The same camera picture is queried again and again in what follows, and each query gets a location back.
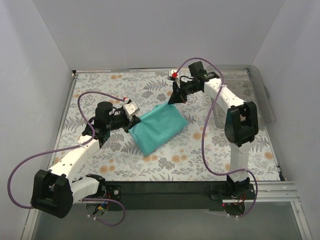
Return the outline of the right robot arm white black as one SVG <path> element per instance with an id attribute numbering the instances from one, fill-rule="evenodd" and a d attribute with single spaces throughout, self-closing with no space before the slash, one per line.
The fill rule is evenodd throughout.
<path id="1" fill-rule="evenodd" d="M 220 70 L 206 71 L 203 66 L 205 59 L 194 57 L 192 60 L 187 81 L 182 81 L 179 69 L 168 72 L 167 78 L 173 82 L 168 103 L 186 103 L 189 95 L 203 92 L 213 100 L 212 106 L 219 105 L 224 110 L 224 134 L 230 143 L 230 169 L 225 173 L 226 189 L 223 193 L 237 199 L 249 189 L 250 179 L 254 177 L 248 165 L 249 151 L 259 132 L 257 105 L 236 96 L 225 85 Z"/>

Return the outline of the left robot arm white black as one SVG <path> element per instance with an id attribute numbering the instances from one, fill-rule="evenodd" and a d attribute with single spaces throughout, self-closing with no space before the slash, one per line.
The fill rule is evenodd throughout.
<path id="1" fill-rule="evenodd" d="M 140 123 L 138 105 L 125 99 L 122 107 L 115 108 L 110 102 L 98 103 L 94 117 L 86 126 L 78 144 L 58 163 L 48 170 L 39 170 L 34 176 L 31 206 L 58 218 L 64 218 L 74 203 L 93 197 L 101 200 L 106 196 L 106 180 L 97 174 L 87 174 L 74 180 L 81 167 L 97 153 L 110 138 L 111 131 L 129 129 Z"/>

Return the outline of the teal green t-shirt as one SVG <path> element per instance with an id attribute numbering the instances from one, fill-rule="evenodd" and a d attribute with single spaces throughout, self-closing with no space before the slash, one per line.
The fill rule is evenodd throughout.
<path id="1" fill-rule="evenodd" d="M 157 105 L 140 117 L 140 123 L 129 130 L 142 154 L 147 157 L 188 125 L 175 105 Z"/>

